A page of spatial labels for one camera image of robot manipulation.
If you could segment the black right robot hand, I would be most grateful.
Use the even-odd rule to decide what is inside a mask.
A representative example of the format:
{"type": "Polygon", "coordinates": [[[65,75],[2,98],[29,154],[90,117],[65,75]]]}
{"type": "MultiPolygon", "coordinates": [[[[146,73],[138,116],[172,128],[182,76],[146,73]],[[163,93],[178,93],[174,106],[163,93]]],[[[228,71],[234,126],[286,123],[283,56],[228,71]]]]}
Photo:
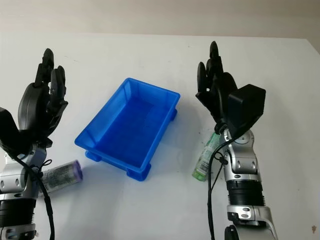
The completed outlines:
{"type": "Polygon", "coordinates": [[[214,131],[220,134],[227,128],[228,96],[237,90],[234,78],[223,70],[218,45],[210,44],[209,59],[197,67],[196,98],[209,110],[215,121],[214,131]]]}

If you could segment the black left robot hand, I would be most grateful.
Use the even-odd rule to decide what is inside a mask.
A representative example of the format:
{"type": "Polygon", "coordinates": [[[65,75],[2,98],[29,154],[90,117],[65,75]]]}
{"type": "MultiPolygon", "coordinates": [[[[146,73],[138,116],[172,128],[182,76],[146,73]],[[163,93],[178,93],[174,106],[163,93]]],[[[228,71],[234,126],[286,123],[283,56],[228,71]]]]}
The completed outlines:
{"type": "Polygon", "coordinates": [[[49,136],[68,105],[66,91],[65,70],[61,65],[54,68],[54,54],[47,48],[35,81],[26,87],[18,107],[19,132],[31,143],[43,148],[52,146],[49,136]]]}

